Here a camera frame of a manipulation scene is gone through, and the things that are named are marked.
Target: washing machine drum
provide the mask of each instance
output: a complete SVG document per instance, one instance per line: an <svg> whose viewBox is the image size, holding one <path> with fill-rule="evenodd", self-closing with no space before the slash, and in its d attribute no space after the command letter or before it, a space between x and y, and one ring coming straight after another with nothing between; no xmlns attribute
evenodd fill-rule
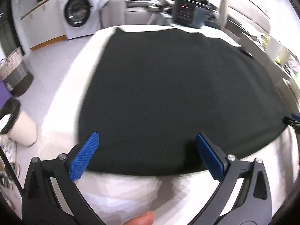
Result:
<svg viewBox="0 0 300 225"><path fill-rule="evenodd" d="M69 0L64 9L64 17L69 25L80 27L89 19L91 4L88 0Z"/></svg>

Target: white cabinet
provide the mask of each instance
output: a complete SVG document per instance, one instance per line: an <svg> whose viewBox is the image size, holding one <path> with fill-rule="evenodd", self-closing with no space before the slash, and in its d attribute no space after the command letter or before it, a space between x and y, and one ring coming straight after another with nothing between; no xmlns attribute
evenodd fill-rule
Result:
<svg viewBox="0 0 300 225"><path fill-rule="evenodd" d="M49 0L24 17L21 23L29 47L65 35L61 20L58 0Z"/></svg>

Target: black clothes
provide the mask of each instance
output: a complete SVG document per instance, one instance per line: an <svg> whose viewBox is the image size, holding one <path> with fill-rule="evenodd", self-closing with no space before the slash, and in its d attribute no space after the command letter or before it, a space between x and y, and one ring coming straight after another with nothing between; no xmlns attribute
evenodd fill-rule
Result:
<svg viewBox="0 0 300 225"><path fill-rule="evenodd" d="M206 21L205 21L205 25L206 26L209 26L209 27L213 27L215 29L221 29L221 26L216 18L216 16L214 15L213 11L212 10L216 10L217 7L213 4L211 4L208 0L190 0L190 1L193 1L193 2L198 2L198 3L202 3L204 5L206 5L209 9L211 10L208 10L206 12Z"/></svg>
<svg viewBox="0 0 300 225"><path fill-rule="evenodd" d="M80 142L100 135L88 169L141 176L205 170L199 132L238 158L273 141L290 113L265 68L240 49L179 29L117 28L80 113Z"/></svg>

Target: wooden baseboard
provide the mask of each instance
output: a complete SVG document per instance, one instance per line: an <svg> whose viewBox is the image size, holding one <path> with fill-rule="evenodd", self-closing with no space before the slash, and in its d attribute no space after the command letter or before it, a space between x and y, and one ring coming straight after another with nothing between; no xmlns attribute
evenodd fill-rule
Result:
<svg viewBox="0 0 300 225"><path fill-rule="evenodd" d="M47 40L47 41L45 41L45 42L43 42L41 44L38 44L38 45L32 47L31 50L34 51L34 50L37 50L37 49L39 49L41 47L50 45L52 43L55 43L55 42L58 42L58 41L61 41L61 40L66 40L66 39L67 39L67 36L66 35L62 35L62 36L56 37L54 39Z"/></svg>

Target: purple object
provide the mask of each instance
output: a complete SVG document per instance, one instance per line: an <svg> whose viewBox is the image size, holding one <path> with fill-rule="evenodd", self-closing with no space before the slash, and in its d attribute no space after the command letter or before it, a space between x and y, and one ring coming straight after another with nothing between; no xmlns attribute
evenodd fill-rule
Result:
<svg viewBox="0 0 300 225"><path fill-rule="evenodd" d="M0 81L0 109L4 106L4 103L11 97L11 93L6 88L3 81Z"/></svg>

